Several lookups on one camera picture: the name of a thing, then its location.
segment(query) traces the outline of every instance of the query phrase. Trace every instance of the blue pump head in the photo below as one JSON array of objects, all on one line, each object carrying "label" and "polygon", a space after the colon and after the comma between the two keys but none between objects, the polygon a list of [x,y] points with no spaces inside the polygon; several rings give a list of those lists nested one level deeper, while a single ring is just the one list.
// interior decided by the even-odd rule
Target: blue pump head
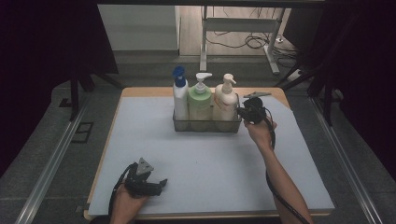
[{"label": "blue pump head", "polygon": [[175,78],[175,86],[184,87],[186,85],[186,78],[184,78],[184,67],[178,66],[174,69],[172,77]]}]

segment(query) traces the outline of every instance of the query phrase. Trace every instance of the wall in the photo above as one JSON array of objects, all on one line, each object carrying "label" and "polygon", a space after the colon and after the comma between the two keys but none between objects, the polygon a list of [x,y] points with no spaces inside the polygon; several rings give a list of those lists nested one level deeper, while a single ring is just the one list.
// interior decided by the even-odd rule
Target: wall
[{"label": "wall", "polygon": [[178,50],[178,7],[98,7],[113,50]]}]

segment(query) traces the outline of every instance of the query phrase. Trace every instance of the person's right hand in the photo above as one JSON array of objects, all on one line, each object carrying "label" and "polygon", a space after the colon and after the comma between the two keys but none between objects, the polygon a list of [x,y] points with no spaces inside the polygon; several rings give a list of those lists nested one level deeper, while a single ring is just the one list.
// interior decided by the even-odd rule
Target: person's right hand
[{"label": "person's right hand", "polygon": [[[258,124],[251,124],[248,121],[244,120],[244,124],[248,130],[251,139],[256,143],[258,147],[272,149],[271,134],[264,120],[262,120]],[[277,124],[274,121],[273,121],[273,125],[275,129]]]}]

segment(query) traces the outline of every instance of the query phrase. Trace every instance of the forearm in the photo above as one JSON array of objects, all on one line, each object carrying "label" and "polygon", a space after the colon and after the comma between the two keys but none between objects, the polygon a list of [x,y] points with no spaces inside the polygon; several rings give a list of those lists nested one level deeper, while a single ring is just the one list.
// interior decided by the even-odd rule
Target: forearm
[{"label": "forearm", "polygon": [[[308,222],[313,223],[309,214],[305,200],[300,191],[294,185],[288,173],[276,157],[271,146],[258,144],[259,150],[265,162],[267,174],[272,185],[279,195],[288,202],[298,213],[300,213]],[[285,206],[276,198],[276,208],[282,219],[282,223],[301,223]]]}]

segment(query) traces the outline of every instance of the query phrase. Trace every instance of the gray carpet floor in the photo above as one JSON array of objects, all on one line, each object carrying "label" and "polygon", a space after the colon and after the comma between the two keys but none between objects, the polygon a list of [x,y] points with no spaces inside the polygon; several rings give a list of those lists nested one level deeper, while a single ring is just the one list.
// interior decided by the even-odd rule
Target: gray carpet floor
[{"label": "gray carpet floor", "polygon": [[[280,67],[282,75],[275,77],[265,61],[245,63],[211,58],[208,71],[214,76],[206,85],[214,87],[222,80],[222,75],[232,73],[235,87],[271,87],[288,68]],[[125,86],[168,86],[173,83],[171,73],[176,65],[183,65],[187,79],[199,70],[195,58],[172,59],[157,62],[156,59],[140,63],[119,63],[119,75],[110,75]],[[53,178],[44,201],[35,214],[33,223],[88,223],[83,210],[91,190],[99,160],[106,143],[114,113],[120,99],[121,90],[111,86],[96,76],[92,76],[96,88],[89,95],[90,101],[81,122],[91,122],[92,132],[86,143],[71,143],[64,154],[62,163]],[[305,90],[309,83],[287,91],[290,107],[294,112],[304,139],[318,167],[325,187],[336,206],[326,217],[314,217],[316,223],[370,223],[361,209],[355,192],[350,187],[346,175],[337,160],[329,140],[316,117]],[[52,92],[52,102],[20,155],[11,164],[0,180],[0,223],[14,223],[22,210],[35,182],[46,165],[60,136],[68,125],[70,108],[59,107],[63,98],[70,98],[69,84],[64,83]],[[384,169],[373,151],[365,144],[339,110],[332,106],[333,127],[345,147],[346,154],[355,167],[362,184],[372,197],[383,223],[396,223],[396,184]],[[81,136],[76,133],[74,139]],[[186,221],[162,221],[161,223],[185,223]],[[138,223],[160,223],[145,221]],[[278,223],[276,219],[219,219],[194,220],[188,223]]]}]

